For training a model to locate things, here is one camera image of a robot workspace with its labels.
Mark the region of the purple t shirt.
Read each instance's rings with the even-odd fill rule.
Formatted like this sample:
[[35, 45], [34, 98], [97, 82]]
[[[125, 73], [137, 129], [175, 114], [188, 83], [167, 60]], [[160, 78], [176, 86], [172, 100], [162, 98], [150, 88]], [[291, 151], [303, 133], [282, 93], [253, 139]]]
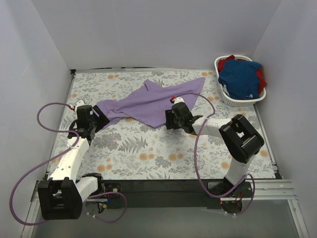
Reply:
[[161, 87], [146, 80], [144, 85], [119, 101], [103, 100], [96, 103], [102, 113], [110, 120], [109, 125], [116, 124], [122, 118], [133, 118], [153, 128], [165, 124], [165, 111], [170, 110], [170, 98], [182, 96], [187, 107], [192, 110], [197, 94], [201, 93], [205, 78], [197, 78], [175, 86]]

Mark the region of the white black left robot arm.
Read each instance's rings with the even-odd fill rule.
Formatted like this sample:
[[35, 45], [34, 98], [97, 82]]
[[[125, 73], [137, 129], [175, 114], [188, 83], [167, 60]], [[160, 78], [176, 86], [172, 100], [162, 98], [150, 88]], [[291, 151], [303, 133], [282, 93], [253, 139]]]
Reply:
[[53, 173], [38, 186], [40, 208], [44, 220], [78, 219], [83, 202], [89, 197], [101, 198], [105, 185], [100, 173], [85, 174], [77, 181], [77, 173], [96, 132], [109, 123], [97, 106], [80, 100], [74, 110], [77, 119], [69, 127], [67, 152]]

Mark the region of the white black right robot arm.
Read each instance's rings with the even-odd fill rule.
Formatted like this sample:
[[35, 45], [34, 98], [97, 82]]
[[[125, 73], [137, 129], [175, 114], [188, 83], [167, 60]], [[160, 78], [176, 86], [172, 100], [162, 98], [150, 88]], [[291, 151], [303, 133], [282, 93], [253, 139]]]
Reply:
[[[251, 161], [264, 146], [264, 139], [250, 122], [241, 114], [231, 119], [213, 119], [211, 116], [193, 116], [184, 102], [175, 103], [165, 111], [166, 129], [182, 129], [196, 135], [194, 144], [194, 166], [199, 183], [209, 197], [235, 197], [242, 191]], [[218, 137], [225, 143], [232, 156], [228, 172], [222, 182], [207, 189], [199, 175], [197, 147], [201, 135]]]

